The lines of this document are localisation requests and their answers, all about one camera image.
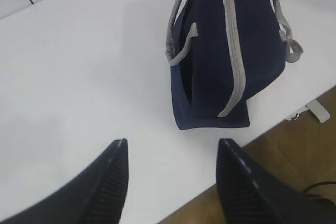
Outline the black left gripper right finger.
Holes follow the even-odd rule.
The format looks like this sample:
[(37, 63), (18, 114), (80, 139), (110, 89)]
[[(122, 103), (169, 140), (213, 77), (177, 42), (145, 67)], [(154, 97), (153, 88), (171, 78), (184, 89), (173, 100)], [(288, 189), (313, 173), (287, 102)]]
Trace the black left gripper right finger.
[(234, 140), (218, 141), (216, 184), (227, 223), (335, 223), (335, 207), (296, 192)]

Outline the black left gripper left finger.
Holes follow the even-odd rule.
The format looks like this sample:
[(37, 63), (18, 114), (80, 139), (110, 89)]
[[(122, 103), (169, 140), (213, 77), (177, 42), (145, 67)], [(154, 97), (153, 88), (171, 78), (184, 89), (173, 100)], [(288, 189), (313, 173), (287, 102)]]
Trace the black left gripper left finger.
[(119, 223), (128, 184), (128, 142), (123, 138), (59, 190), (3, 223)]

